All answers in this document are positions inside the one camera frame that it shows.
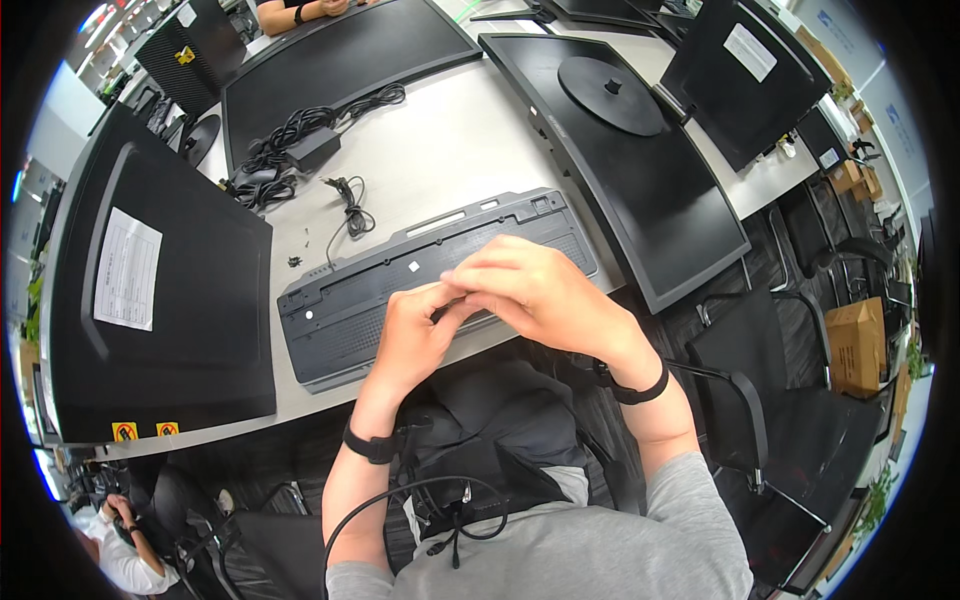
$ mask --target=black pants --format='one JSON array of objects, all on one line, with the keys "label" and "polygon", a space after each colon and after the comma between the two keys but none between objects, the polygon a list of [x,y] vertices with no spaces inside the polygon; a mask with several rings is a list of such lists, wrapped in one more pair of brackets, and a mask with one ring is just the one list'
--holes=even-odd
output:
[{"label": "black pants", "polygon": [[[206,534],[206,530],[195,529],[187,523],[188,511],[202,516],[214,527],[223,523],[225,518],[216,503],[186,471],[152,459],[131,461],[130,472],[131,503],[140,515],[159,525],[144,529],[157,554],[173,555],[177,540],[196,542]],[[203,600],[229,600],[208,552],[197,555],[187,579]],[[161,597],[164,600],[193,598],[183,582],[171,586]]]},{"label": "black pants", "polygon": [[418,437],[423,466],[477,437],[497,442],[537,467],[587,464],[577,445],[570,388],[526,361],[479,366],[465,361],[434,373],[425,387],[426,394],[412,407],[434,421]]}]

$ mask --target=smartwatch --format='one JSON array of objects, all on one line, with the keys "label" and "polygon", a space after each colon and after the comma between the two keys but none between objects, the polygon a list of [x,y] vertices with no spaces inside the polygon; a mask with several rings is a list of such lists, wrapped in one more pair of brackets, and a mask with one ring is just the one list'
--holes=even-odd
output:
[{"label": "smartwatch", "polygon": [[629,406],[639,404],[640,402],[649,402],[663,394],[663,391],[666,390],[666,384],[670,380],[670,370],[666,368],[666,362],[663,361],[662,356],[660,357],[660,368],[662,371],[657,383],[649,390],[640,391],[617,385],[616,381],[613,381],[613,376],[610,374],[610,369],[607,365],[599,359],[593,359],[593,372],[596,373],[600,379],[600,385],[605,388],[610,388],[613,392],[613,398],[617,402]]},{"label": "smartwatch", "polygon": [[344,429],[344,444],[360,456],[370,461],[371,465],[387,465],[400,451],[402,439],[396,433],[389,438],[371,438],[361,440],[350,431],[350,421]]}]

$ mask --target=dark carpet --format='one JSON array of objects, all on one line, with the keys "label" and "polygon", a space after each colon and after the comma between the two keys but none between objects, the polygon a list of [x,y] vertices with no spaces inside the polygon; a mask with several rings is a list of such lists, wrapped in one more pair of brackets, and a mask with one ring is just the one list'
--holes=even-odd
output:
[{"label": "dark carpet", "polygon": [[[815,186],[815,191],[817,202],[825,213],[829,233],[835,242],[849,237],[851,233],[856,236],[869,236],[869,224],[877,223],[869,204],[858,203],[849,194],[841,196],[839,202],[842,203],[853,228],[853,231],[849,231],[841,206],[831,191],[822,185]],[[775,210],[773,221],[778,229],[786,257],[790,289],[804,289],[812,293],[825,311],[833,308],[836,300],[828,277],[825,274],[819,274],[807,280],[801,275],[783,228],[782,219],[779,218],[779,214],[776,214],[775,206],[772,204],[770,208]],[[764,210],[743,222],[753,246],[745,257],[745,265],[754,287],[769,288],[783,281],[780,255],[770,230],[767,214],[768,211]],[[862,267],[856,264],[850,266],[851,279],[860,276],[861,273]],[[703,329],[696,310],[697,304],[701,303],[707,294],[744,291],[746,285],[743,268],[740,263],[737,263],[656,316],[646,314],[642,299],[630,289],[618,290],[612,297],[635,312],[644,332],[658,351],[667,357],[685,359],[684,345]],[[841,303],[850,301],[846,290],[840,290],[839,295]],[[724,302],[716,302],[708,309],[710,315],[716,319],[724,312]],[[797,302],[780,302],[778,311],[780,325],[783,328],[790,386],[811,385],[822,381],[823,370],[820,366],[819,350],[808,313]],[[553,350],[519,338],[492,348],[490,351],[507,352],[526,358],[544,372],[550,372],[555,362]],[[690,399],[701,445],[707,451],[707,432],[704,430],[703,411],[700,408],[696,387],[689,375],[675,374],[679,375]],[[582,425],[614,458],[627,464],[628,470],[642,491],[645,486],[636,444],[627,431],[610,392],[581,386],[576,388],[574,404]],[[318,515],[324,482],[340,447],[341,434],[351,409],[352,403],[345,404],[266,430],[214,444],[187,448],[171,455],[171,461],[192,471],[211,494],[215,494],[221,488],[229,489],[238,504],[242,506],[255,506],[273,485],[296,480],[310,510]],[[599,466],[592,457],[588,464],[588,471],[592,487],[592,502],[611,507],[606,483]],[[290,507],[278,506],[275,510],[289,511]],[[414,544],[406,518],[397,504],[392,504],[388,512],[386,540],[395,567],[403,567],[411,559]],[[282,597],[263,571],[240,548],[229,553],[228,571],[248,598]],[[770,588],[757,585],[754,597],[764,598],[771,591]]]}]

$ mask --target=small white sticker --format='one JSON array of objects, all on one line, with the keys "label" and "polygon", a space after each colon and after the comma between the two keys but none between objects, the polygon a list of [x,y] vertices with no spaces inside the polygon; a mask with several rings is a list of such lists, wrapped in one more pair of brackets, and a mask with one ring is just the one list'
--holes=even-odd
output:
[{"label": "small white sticker", "polygon": [[820,155],[819,160],[820,160],[820,166],[822,166],[825,169],[829,169],[830,167],[832,167],[833,165],[835,165],[837,162],[840,161],[840,156],[837,154],[836,149],[830,148],[829,150],[827,150],[826,152]]},{"label": "small white sticker", "polygon": [[97,267],[94,319],[154,330],[154,285],[162,240],[162,233],[116,206],[110,211]]},{"label": "small white sticker", "polygon": [[733,26],[727,41],[723,42],[723,47],[730,51],[740,64],[747,67],[758,82],[766,79],[777,65],[777,58],[740,23]]},{"label": "small white sticker", "polygon": [[183,27],[190,27],[190,23],[193,23],[195,18],[197,18],[197,12],[189,4],[183,5],[183,8],[177,13],[177,19],[180,20]]}]

